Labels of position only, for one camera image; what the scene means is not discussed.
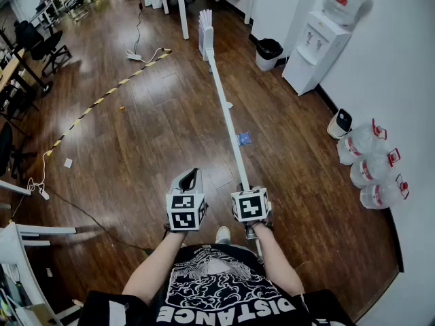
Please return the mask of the white metal table frame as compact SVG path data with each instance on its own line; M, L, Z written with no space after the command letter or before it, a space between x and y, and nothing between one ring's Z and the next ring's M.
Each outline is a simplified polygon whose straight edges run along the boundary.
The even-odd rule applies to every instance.
M28 298L32 304L44 304L50 316L54 319L56 326L63 326L63 324L45 298L25 251L26 246L50 246L50 241L24 240L23 237L70 234L77 234L76 228L22 225L14 222L11 222L6 228L0 228L0 264L16 266L19 277L18 281L23 286Z

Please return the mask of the person's left forearm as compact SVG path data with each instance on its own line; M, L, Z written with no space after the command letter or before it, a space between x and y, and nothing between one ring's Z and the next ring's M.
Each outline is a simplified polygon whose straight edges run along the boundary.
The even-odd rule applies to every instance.
M169 232L154 252L132 273L122 294L138 297L149 305L173 267L186 232Z

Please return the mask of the white table foot bar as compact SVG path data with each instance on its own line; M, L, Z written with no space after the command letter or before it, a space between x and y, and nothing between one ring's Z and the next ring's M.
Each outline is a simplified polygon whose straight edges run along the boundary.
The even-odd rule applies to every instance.
M23 187L19 187L17 185L13 185L11 183L8 183L6 181L0 180L0 188L7 189L12 192L16 192L25 196L30 196L31 192L28 189L25 189Z

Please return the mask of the person's right forearm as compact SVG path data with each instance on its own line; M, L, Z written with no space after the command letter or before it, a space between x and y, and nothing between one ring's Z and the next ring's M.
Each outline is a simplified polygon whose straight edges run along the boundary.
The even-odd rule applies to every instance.
M275 240L272 230L261 222L253 224L252 228L260 243L268 279L291 296L303 294L302 281Z

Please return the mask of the white water dispenser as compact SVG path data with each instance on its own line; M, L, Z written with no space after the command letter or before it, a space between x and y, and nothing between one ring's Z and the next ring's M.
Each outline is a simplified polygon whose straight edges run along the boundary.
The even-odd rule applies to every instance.
M351 32L320 11L309 12L283 70L283 78L301 96L323 79L351 37Z

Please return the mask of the black legged wooden top desk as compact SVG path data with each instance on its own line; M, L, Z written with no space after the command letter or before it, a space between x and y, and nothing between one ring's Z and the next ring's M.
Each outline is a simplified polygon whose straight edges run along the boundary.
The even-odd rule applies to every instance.
M36 94L36 90L33 89L25 79L18 72L18 65L22 65L27 72L36 80L36 82L41 87L41 95L46 96L50 93L53 83L51 81L44 83L42 80L36 76L32 69L27 65L27 63L22 59L25 49L19 50L5 66L1 77L0 77L0 92L6 87L12 80L14 80L27 94Z

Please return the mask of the white broom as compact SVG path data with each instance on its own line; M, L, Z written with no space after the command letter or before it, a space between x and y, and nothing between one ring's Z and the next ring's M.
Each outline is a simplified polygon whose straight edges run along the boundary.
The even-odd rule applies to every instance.
M228 130L228 135L230 138L230 143L234 153L235 162L237 165L237 170L241 179L241 191L247 192L250 189L247 174L245 171L245 166L243 163L243 158L241 151L237 142L237 135L234 130L234 125L232 122L230 109L227 107L227 100L224 93L222 81L218 72L217 65L215 63L214 49L213 49L213 27L212 27L212 11L211 10L201 10L198 17L198 46L200 53L203 56L203 60L207 61L210 66L210 71L213 75L215 82L215 87L217 89L217 94L219 96L220 105L222 107L222 112L224 114L224 120ZM260 243L258 237L253 240L256 244L256 249L258 253L258 260L260 263L263 262L262 250L260 248Z

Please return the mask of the person's right white shoe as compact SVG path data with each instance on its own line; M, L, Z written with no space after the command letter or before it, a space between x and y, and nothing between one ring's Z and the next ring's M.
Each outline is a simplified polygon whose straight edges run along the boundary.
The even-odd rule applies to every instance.
M222 226L219 228L216 234L215 244L221 244L221 245L231 244L231 235L228 227Z

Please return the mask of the small white heater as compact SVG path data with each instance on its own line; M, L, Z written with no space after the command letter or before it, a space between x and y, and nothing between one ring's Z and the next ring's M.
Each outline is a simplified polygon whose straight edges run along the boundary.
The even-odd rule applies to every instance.
M328 124L327 133L334 139L341 139L351 130L352 121L347 111L339 109Z

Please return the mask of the white bin black bag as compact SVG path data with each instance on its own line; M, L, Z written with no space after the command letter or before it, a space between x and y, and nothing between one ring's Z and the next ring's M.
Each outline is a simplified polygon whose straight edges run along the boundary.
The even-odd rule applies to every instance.
M258 40L256 45L256 64L262 71L273 69L283 53L281 44L270 38Z

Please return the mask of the person's black printed shirt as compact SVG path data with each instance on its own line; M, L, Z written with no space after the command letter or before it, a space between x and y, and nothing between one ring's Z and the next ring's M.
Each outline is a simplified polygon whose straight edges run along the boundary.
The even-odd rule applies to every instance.
M77 326L355 326L329 290L290 296L247 249L183 247L150 304L91 291Z

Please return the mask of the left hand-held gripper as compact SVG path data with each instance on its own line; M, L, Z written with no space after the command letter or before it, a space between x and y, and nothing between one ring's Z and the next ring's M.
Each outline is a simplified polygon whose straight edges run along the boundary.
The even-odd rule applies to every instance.
M172 232L198 231L206 214L203 178L199 168L184 171L171 183L166 212Z

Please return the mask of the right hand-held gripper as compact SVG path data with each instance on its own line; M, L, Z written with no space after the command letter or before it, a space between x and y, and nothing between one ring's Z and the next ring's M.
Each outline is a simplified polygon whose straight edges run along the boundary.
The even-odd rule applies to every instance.
M244 225L247 240L255 240L256 235L251 225L263 221L271 212L266 188L254 188L247 192L231 193L232 213L234 218Z

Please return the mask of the black office chair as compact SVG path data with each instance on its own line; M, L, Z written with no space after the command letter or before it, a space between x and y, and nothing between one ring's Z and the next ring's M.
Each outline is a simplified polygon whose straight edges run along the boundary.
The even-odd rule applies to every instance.
M30 108L39 111L34 104L35 99L35 93L25 92L21 88L8 84L0 91L0 113L5 112L7 119L21 122Z
M58 46L62 31L57 31L47 39L39 41L35 47L31 50L31 56L33 60L43 60L48 58L46 64L41 70L43 77L47 77L49 74L55 74L58 68L66 61L72 58L72 55L66 45Z
M9 123L4 123L3 128L0 130L0 177L7 172L10 159L13 158L11 176L13 179L19 179L21 183L24 181L22 162L37 156L37 152L23 152L24 142L16 149L13 145L12 127Z
M33 60L42 60L46 55L44 51L44 38L36 28L26 20L15 26L16 42L19 47L31 53Z

